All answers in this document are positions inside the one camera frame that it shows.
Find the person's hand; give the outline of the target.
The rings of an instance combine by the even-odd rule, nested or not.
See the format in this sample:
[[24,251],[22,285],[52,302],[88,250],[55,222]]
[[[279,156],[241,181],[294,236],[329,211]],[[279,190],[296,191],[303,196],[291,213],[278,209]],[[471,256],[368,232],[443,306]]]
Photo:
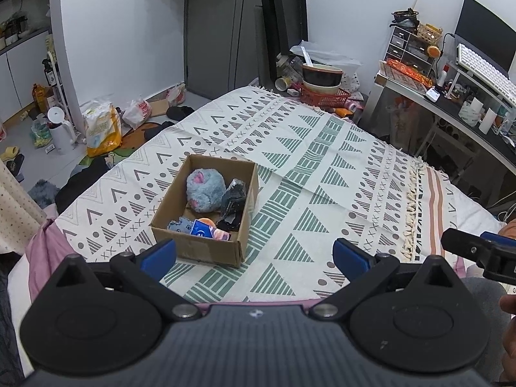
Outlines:
[[515,382],[516,380],[516,296],[504,295],[500,298],[500,308],[503,312],[512,316],[509,325],[503,335],[504,355],[502,356],[503,372],[501,382]]

